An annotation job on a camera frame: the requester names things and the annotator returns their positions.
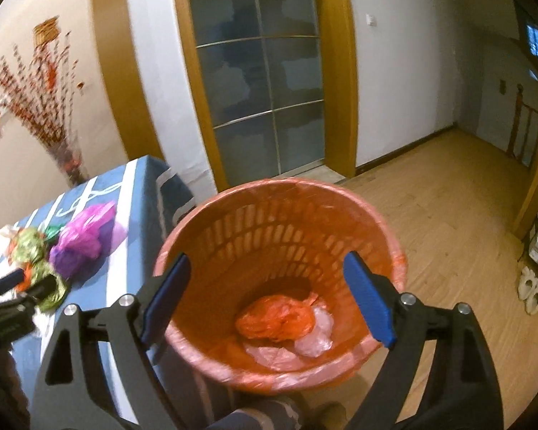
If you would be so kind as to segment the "red plastic bag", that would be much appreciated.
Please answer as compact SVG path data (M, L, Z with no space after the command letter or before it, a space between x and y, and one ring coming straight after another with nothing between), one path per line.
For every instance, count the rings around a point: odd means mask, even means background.
M319 298L314 292L305 300L284 294L263 296L236 317L236 330L249 340L274 343L298 340L315 328L313 306Z

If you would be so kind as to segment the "clear bubble wrap bag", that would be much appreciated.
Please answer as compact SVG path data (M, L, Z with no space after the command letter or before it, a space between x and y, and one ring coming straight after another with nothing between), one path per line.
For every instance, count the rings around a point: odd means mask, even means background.
M313 308L315 326L310 333L294 342L294 350L309 358L317 358L331 350L334 320L332 315L322 306Z

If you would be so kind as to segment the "light green plastic bag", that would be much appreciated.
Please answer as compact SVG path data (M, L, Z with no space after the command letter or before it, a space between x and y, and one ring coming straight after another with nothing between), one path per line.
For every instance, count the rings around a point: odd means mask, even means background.
M70 289L48 261L48 246L43 234L35 227L27 227L18 230L12 238L18 241L17 255L27 256L32 263L31 285L48 275L56 278L57 290L38 304L41 312L54 312L62 304Z

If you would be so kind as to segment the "orange plastic bag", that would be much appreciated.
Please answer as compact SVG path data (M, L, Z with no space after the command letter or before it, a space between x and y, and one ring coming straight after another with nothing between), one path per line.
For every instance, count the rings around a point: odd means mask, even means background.
M15 291L17 293L21 293L26 291L31 286L32 263L29 261L27 256L17 255L17 246L17 239L12 238L8 245L8 250L6 251L6 257L8 258L8 263L10 266L13 266L15 269L22 270L22 282L19 282L18 285L15 286Z

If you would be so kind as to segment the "dark green plastic bag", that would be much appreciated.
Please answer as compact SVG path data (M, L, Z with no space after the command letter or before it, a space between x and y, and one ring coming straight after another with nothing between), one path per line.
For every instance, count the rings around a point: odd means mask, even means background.
M42 231L45 242L51 245L56 245L63 229L64 224L53 224L46 226Z

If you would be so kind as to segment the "magenta purple plastic bag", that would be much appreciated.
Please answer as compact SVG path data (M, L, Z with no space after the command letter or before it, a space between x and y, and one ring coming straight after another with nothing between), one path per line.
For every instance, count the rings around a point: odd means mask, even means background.
M65 281L71 280L84 264L100 257L102 229L116 215L116 203L95 204L78 212L59 232L48 261Z

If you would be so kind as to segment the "blue white striped tablecloth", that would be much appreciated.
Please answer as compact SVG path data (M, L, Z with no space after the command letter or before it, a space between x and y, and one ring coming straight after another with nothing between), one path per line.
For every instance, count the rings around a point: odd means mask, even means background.
M103 253L71 288L64 304L82 310L112 305L134 294L153 274L160 249L178 222L195 206L181 178L165 162L146 156L78 185L31 215L0 230L0 278L11 270L6 257L10 232L65 224L96 204L113 203L116 215L104 227Z

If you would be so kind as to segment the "orange plastic waste basket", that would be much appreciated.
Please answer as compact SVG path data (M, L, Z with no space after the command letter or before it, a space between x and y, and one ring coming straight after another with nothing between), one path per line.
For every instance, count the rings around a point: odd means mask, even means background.
M207 378L242 391L277 394L343 382L378 349L344 281L343 261L357 252L397 290L407 260L374 207L336 185L267 179L225 190L185 216L166 239L154 272L180 255L191 267L165 340ZM331 313L332 347L271 369L250 356L235 320L258 298L316 294Z

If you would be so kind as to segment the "red berry branch vase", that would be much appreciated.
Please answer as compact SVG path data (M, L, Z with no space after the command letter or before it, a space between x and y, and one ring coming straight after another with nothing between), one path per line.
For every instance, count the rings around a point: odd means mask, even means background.
M12 48L13 61L0 58L0 114L13 115L38 141L69 186L87 181L74 121L77 62L71 59L71 34L34 47L26 62Z

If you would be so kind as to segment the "wooden stair railing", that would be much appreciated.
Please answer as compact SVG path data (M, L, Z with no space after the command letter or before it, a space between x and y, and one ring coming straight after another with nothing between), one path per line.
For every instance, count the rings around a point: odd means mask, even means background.
M531 168L538 150L538 109L524 101L524 86L516 85L514 115L506 155Z

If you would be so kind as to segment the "dark glass door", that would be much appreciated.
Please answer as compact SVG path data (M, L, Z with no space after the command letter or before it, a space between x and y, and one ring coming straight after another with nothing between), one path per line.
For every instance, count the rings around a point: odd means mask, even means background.
M315 0L189 0L196 49L229 185L325 157Z

